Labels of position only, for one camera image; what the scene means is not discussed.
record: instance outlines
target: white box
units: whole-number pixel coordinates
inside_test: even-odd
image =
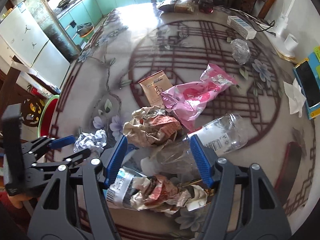
[[[240,19],[238,16],[228,16],[227,24],[236,30],[242,37],[246,40],[252,40],[255,38],[257,31],[253,29],[244,20]]]

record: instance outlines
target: red sleeve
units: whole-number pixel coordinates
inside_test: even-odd
[[[3,204],[5,209],[8,211],[8,213],[10,214],[10,216],[12,217],[14,222],[18,226],[20,226],[20,228],[22,230],[27,232],[31,217],[30,217],[30,214],[28,213],[28,211],[26,210],[26,208],[25,207],[23,207],[21,209],[15,208],[11,204],[6,192],[0,192],[0,202]]]

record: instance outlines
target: circular lattice pattern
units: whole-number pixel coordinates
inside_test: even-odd
[[[149,105],[138,83],[143,78],[163,70],[172,85],[197,81],[208,62],[214,63],[245,81],[245,92],[240,93],[235,86],[230,87],[209,102],[201,115],[213,120],[226,113],[238,112],[250,120],[256,131],[247,146],[262,139],[274,125],[279,113],[281,95],[278,77],[261,45],[251,40],[247,41],[251,58],[243,66],[248,73],[246,81],[240,75],[240,66],[232,57],[228,37],[241,38],[228,26],[203,20],[172,22],[151,31],[134,49],[129,62],[129,79],[133,81],[131,91],[138,105]],[[252,62],[255,59],[265,64],[272,74],[270,88],[253,69]]]

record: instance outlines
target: person's hand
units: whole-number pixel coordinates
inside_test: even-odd
[[[15,208],[23,208],[23,201],[29,201],[30,199],[32,199],[33,197],[27,196],[25,193],[21,193],[15,196],[10,197],[8,195],[9,200],[11,201],[12,205]]]

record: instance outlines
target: table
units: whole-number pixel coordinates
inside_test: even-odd
[[[251,59],[244,65],[247,80],[232,58],[227,38],[242,38],[227,26],[228,15],[215,8],[207,15],[162,13],[155,4],[130,5],[115,9],[85,46],[66,84],[52,119],[51,137],[78,135],[79,130],[95,132],[93,119],[103,113],[108,146],[115,144],[112,122],[122,124],[132,111],[148,106],[138,81],[164,70],[173,85],[199,80],[208,62],[233,75],[233,86],[207,104],[196,125],[205,124],[225,113],[238,112],[248,127],[246,147],[226,155],[233,164],[248,167],[259,163],[275,186],[286,214],[293,214],[308,199],[315,168],[315,127],[305,109],[303,117],[289,114],[283,81],[293,82],[293,65],[276,56],[263,33],[247,41]],[[270,87],[252,67],[254,60],[271,72]],[[51,154],[61,160],[72,147]],[[239,206],[239,191],[234,207]],[[111,209],[122,237],[128,239],[172,239],[170,232],[194,237],[187,228],[179,230],[174,219],[151,211]],[[236,209],[229,229],[235,226]]]

